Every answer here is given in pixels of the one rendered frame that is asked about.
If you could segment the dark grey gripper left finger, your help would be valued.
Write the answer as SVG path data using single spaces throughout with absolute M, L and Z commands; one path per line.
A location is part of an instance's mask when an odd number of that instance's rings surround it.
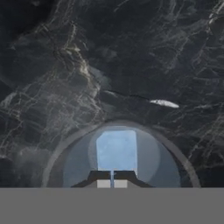
M 82 188 L 91 186 L 93 183 L 96 183 L 98 180 L 110 180 L 110 172 L 109 171 L 91 171 L 87 178 L 81 181 L 76 185 L 72 185 L 75 188 Z

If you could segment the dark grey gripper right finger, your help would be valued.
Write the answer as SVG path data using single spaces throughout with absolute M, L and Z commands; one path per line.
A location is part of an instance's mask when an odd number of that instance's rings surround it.
M 152 188 L 152 185 L 149 185 L 138 179 L 134 171 L 115 171 L 114 180 L 127 180 L 135 186 L 142 188 Z

